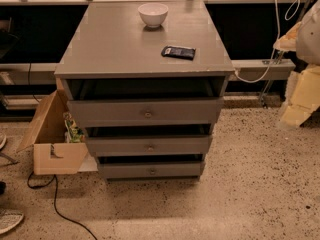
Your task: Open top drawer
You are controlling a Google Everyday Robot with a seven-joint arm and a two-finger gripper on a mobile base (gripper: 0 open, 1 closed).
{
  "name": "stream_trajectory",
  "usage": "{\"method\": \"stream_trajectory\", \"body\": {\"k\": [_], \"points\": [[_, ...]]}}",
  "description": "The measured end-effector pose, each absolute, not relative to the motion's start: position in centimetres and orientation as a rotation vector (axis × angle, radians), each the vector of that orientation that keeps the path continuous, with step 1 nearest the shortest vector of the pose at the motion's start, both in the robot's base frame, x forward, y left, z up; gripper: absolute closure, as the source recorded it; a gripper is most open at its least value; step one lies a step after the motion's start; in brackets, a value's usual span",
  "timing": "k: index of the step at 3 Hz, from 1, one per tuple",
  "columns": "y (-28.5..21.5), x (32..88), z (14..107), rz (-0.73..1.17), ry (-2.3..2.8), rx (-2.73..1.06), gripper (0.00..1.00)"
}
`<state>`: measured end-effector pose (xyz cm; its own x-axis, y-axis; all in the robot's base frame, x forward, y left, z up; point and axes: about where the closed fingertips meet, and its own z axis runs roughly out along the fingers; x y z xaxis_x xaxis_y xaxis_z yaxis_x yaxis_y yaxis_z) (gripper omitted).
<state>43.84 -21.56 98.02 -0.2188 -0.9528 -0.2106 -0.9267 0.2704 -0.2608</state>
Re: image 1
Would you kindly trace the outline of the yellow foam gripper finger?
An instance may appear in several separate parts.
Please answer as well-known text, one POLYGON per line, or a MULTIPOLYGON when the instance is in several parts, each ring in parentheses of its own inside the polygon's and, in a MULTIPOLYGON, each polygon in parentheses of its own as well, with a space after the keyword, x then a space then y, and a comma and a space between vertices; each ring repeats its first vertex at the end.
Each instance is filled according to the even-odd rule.
POLYGON ((293 27, 291 27, 283 36, 278 38, 273 47, 278 51, 283 52, 297 52, 300 48, 299 37, 301 31, 302 22, 299 21, 293 27))
POLYGON ((308 65, 292 71, 287 81, 285 101, 280 108, 280 124, 299 127, 320 107, 320 66, 308 65))

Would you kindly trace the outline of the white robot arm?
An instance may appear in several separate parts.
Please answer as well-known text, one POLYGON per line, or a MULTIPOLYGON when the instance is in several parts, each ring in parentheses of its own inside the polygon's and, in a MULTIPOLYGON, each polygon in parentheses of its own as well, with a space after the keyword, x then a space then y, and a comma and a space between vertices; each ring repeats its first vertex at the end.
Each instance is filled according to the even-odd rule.
POLYGON ((286 100, 280 109, 282 126, 299 127, 320 108, 320 1, 273 47, 279 51, 294 51, 298 59, 307 63, 301 73, 290 73, 286 100))

